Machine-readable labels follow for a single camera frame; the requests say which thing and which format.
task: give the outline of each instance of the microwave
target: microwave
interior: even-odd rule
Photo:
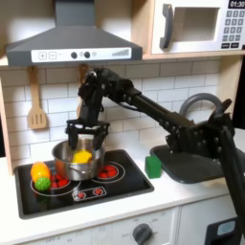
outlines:
[[[152,54],[245,49],[245,0],[155,0]]]

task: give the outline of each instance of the digital clock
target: digital clock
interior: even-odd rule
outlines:
[[[245,0],[230,0],[229,9],[245,9]]]

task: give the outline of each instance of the white countertop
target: white countertop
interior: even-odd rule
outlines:
[[[236,146],[245,151],[243,139],[245,131],[237,130]],[[144,171],[145,156],[153,146],[162,144],[163,142],[159,141],[143,142],[128,145],[124,149]],[[18,215],[15,179],[14,176],[8,175],[5,158],[0,159],[0,180],[0,244],[23,243],[229,193],[224,179],[184,185],[171,180],[163,173],[161,178],[150,180],[155,188],[151,193],[23,220]]]

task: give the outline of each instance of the stove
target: stove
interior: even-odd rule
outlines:
[[[154,190],[124,150],[106,152],[104,161],[99,176],[81,182],[63,179],[56,174],[55,162],[46,162],[52,173],[52,184],[46,191],[35,189],[31,179],[32,165],[17,167],[15,180],[20,218],[79,209]]]

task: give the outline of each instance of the oven door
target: oven door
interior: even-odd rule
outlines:
[[[229,2],[155,0],[152,53],[222,50]]]

